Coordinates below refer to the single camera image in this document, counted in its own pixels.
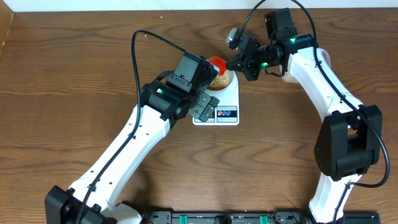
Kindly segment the red plastic scoop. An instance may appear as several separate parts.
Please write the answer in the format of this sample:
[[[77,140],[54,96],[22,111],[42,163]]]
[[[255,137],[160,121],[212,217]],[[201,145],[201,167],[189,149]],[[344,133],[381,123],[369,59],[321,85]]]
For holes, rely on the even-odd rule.
[[[225,60],[223,60],[220,57],[213,56],[213,57],[210,57],[208,59],[208,61],[219,69],[219,72],[218,72],[219,76],[224,75],[225,71],[227,70]]]

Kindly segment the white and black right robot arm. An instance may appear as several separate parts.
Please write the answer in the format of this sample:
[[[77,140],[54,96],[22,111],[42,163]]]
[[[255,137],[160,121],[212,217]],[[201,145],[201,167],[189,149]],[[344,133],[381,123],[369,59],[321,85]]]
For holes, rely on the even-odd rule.
[[[315,32],[299,34],[289,9],[265,15],[268,45],[261,45],[244,29],[226,38],[236,56],[228,70],[255,81],[261,72],[279,67],[279,76],[299,83],[315,106],[322,126],[314,147],[321,175],[315,195],[302,214],[302,223],[343,223],[343,207],[352,188],[385,153],[381,139],[382,113],[353,96],[332,71]]]

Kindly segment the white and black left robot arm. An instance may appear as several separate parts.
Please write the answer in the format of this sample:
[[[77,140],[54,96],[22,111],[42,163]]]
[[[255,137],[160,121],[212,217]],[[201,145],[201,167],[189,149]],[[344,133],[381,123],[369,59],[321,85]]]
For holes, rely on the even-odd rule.
[[[54,186],[46,195],[47,223],[140,223],[140,212],[116,202],[127,181],[178,120],[207,121],[219,102],[206,85],[145,84],[126,125],[93,166],[67,190]]]

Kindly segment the white digital kitchen scale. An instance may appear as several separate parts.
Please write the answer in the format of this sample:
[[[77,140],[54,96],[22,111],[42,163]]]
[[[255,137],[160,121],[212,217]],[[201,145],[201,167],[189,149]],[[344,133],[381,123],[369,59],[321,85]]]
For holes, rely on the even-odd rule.
[[[192,122],[197,126],[236,126],[239,124],[239,81],[236,73],[233,73],[233,82],[224,90],[205,93],[217,97],[220,102],[207,122],[201,122],[193,118]]]

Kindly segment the soybeans in bowl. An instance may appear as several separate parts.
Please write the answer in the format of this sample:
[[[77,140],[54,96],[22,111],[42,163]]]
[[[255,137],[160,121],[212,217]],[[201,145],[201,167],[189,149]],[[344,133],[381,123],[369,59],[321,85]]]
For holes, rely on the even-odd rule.
[[[229,85],[229,76],[224,74],[224,75],[218,75],[212,84],[208,86],[208,90],[211,91],[220,91],[225,89]]]

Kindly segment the grey plastic bowl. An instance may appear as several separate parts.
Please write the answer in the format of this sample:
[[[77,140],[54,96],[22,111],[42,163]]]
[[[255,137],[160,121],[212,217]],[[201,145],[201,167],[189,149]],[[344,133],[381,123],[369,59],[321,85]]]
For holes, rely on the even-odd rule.
[[[227,86],[227,87],[229,87],[230,84],[232,84],[232,82],[233,82],[233,73],[227,69],[224,74],[229,76],[229,85]]]

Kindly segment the clear plastic container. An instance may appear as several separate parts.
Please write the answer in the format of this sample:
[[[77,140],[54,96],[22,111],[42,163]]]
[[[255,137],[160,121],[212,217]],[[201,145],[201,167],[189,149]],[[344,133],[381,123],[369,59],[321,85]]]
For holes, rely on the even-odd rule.
[[[303,86],[307,81],[314,84],[318,83],[319,80],[326,81],[316,64],[312,47],[300,49],[297,53],[290,54],[286,71],[289,71],[293,76],[293,78],[282,76],[282,80],[287,83]]]

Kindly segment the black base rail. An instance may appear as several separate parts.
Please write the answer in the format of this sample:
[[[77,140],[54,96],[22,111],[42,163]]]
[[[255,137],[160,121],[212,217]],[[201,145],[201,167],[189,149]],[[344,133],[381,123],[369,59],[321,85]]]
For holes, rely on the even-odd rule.
[[[173,213],[152,212],[144,215],[143,224],[296,224],[314,223],[308,214],[298,210],[270,213]]]

